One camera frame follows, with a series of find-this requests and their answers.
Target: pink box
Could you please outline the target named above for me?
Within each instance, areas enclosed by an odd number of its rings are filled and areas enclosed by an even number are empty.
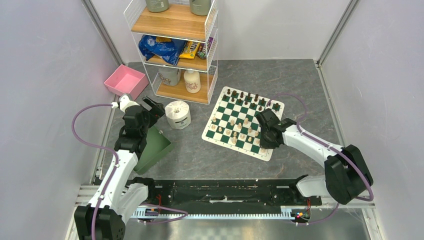
[[[112,93],[118,96],[130,94],[133,100],[136,100],[148,84],[149,81],[144,73],[125,65],[120,65],[104,82]]]

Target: white wall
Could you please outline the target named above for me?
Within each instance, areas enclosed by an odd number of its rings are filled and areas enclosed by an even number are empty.
[[[424,5],[363,0],[323,65],[344,137],[374,178],[388,240],[422,239]]]
[[[124,18],[124,10],[131,0],[91,1],[123,61],[140,62]],[[316,60],[349,0],[219,0],[218,3],[219,59]]]
[[[0,5],[0,239],[64,239],[96,154],[71,121],[111,102],[103,81],[117,65],[79,0]],[[107,118],[87,112],[77,132],[100,143]]]

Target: shelf rack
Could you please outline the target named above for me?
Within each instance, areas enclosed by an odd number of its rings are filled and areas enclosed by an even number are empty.
[[[212,0],[207,16],[198,16],[190,12],[189,0],[169,0],[169,9],[163,12],[150,12],[144,0],[132,0],[124,11],[128,27],[132,32],[134,43],[143,35],[167,37],[186,41],[207,43],[213,38],[207,51],[206,59],[181,58],[177,65],[171,65],[160,57],[149,60],[138,51],[146,71],[147,78],[157,96],[209,104],[218,78],[218,0]],[[181,80],[176,86],[162,84],[157,71],[149,74],[146,65],[181,69]],[[184,72],[195,70],[200,73],[201,89],[197,93],[189,93],[184,82]]]

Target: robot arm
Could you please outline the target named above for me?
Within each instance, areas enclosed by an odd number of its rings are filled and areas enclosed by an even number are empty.
[[[154,102],[148,97],[143,98],[143,101],[151,107],[150,110],[132,101],[126,94],[119,99],[119,102],[112,104],[125,113],[123,116],[125,125],[120,129],[114,147],[119,163],[116,164],[117,161],[113,157],[96,194],[87,206],[78,206],[75,210],[74,219],[80,240],[92,239],[94,206],[99,201],[95,219],[95,237],[97,240],[117,240],[124,238],[125,226],[134,210],[140,203],[152,197],[152,194],[149,195],[149,188],[152,187],[153,180],[149,178],[133,182],[123,194],[127,179],[146,147],[149,128],[165,114],[163,104]]]
[[[354,145],[342,147],[321,139],[306,130],[300,132],[295,121],[289,118],[279,120],[271,109],[258,113],[256,119],[262,132],[260,137],[262,148],[275,149],[280,145],[287,145],[306,154],[324,168],[325,175],[306,176],[297,183],[297,189],[304,197],[331,196],[337,202],[347,204],[366,190],[365,184],[356,171],[330,146],[346,155],[372,186],[373,178],[370,171],[365,164],[361,151]],[[304,133],[312,136],[315,140],[306,137]]]

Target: chess board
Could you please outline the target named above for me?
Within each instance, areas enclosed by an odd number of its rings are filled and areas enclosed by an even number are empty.
[[[236,91],[234,101],[232,101],[233,91]],[[275,115],[281,119],[284,103],[272,100],[270,106],[267,107],[269,98],[259,96],[257,101],[255,101],[255,94],[251,94],[250,99],[248,99],[248,92],[243,92],[243,97],[241,97],[241,92],[241,90],[227,86],[222,89],[201,138],[210,143],[247,154],[254,158],[269,161],[273,150],[263,149],[259,146],[261,127],[255,116],[265,109],[272,109]],[[235,143],[233,143],[234,134],[236,135]]]

